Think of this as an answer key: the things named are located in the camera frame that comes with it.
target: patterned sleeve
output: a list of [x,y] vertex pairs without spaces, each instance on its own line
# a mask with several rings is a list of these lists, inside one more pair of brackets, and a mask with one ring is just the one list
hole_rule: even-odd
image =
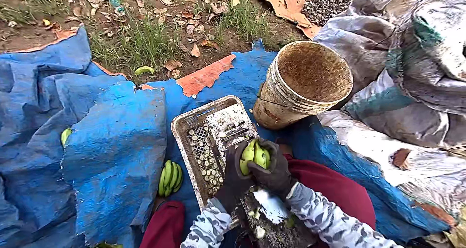
[[369,225],[346,215],[335,203],[297,182],[287,196],[291,211],[330,248],[403,248]]
[[206,208],[197,216],[180,247],[218,248],[230,222],[231,217],[223,205],[216,198],[208,199]]

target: black glove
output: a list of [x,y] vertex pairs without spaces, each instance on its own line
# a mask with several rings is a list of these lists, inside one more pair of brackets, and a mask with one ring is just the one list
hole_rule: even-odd
[[254,185],[252,174],[243,176],[240,169],[240,158],[248,143],[240,143],[238,147],[230,146],[226,152],[225,180],[215,197],[222,203],[227,213],[231,213],[244,193]]
[[277,144],[262,138],[259,138],[257,142],[270,153],[270,167],[266,170],[253,162],[248,162],[249,171],[253,173],[259,183],[284,201],[297,180],[291,176],[288,170],[288,161]]

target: green banana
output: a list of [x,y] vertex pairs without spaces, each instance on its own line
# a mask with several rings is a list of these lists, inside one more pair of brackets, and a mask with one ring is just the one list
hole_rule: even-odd
[[61,133],[61,145],[65,147],[66,140],[68,139],[68,136],[73,132],[71,128],[66,128],[62,133]]
[[256,139],[253,139],[246,148],[243,150],[241,154],[241,159],[245,161],[253,161],[254,160],[254,144],[256,144]]
[[160,174],[160,180],[158,181],[158,194],[164,196],[164,180],[165,180],[165,167],[162,169],[162,174]]
[[241,173],[246,176],[249,174],[248,161],[240,159],[240,169]]
[[170,188],[170,187],[167,186],[165,188],[165,197],[168,197],[168,195],[170,195],[170,193],[172,193],[172,190],[173,190],[173,188]]
[[170,180],[172,180],[172,172],[173,172],[173,166],[172,166],[172,160],[168,160],[165,163],[165,180],[164,180],[164,187],[167,187],[170,183]]
[[149,67],[149,66],[142,66],[142,67],[137,68],[134,71],[134,75],[141,75],[141,74],[146,73],[146,72],[150,72],[150,73],[154,74],[155,70],[154,70],[154,68]]
[[178,188],[178,186],[181,185],[181,179],[183,179],[183,171],[181,170],[181,166],[179,166],[179,164],[176,164],[176,167],[178,168],[178,180],[176,181],[175,188]]
[[172,162],[172,179],[170,180],[169,186],[170,188],[173,188],[178,181],[178,164]]
[[267,149],[264,149],[264,154],[265,154],[265,164],[267,165],[266,169],[270,169],[270,152],[268,152]]
[[264,153],[264,149],[262,149],[260,145],[256,143],[255,151],[254,151],[254,162],[260,167],[267,169],[267,163],[266,163],[265,157],[266,155]]

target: banana bunch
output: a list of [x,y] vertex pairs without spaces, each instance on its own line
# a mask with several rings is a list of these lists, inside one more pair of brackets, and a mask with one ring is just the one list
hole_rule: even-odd
[[177,192],[181,187],[182,180],[181,167],[171,160],[166,161],[158,182],[158,194],[162,197],[168,197],[170,193]]
[[255,162],[264,169],[270,167],[270,153],[262,148],[256,139],[249,142],[241,155],[240,169],[244,176],[249,174],[248,162]]

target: maroon pants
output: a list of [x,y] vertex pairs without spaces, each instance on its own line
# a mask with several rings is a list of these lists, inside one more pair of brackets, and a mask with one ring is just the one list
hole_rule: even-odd
[[[343,212],[375,229],[374,207],[366,189],[355,181],[309,160],[296,160],[284,154],[291,174],[302,184],[321,192],[329,201],[336,203]],[[178,248],[182,243],[184,206],[181,202],[162,204],[152,216],[139,248]],[[327,244],[320,241],[318,247]]]

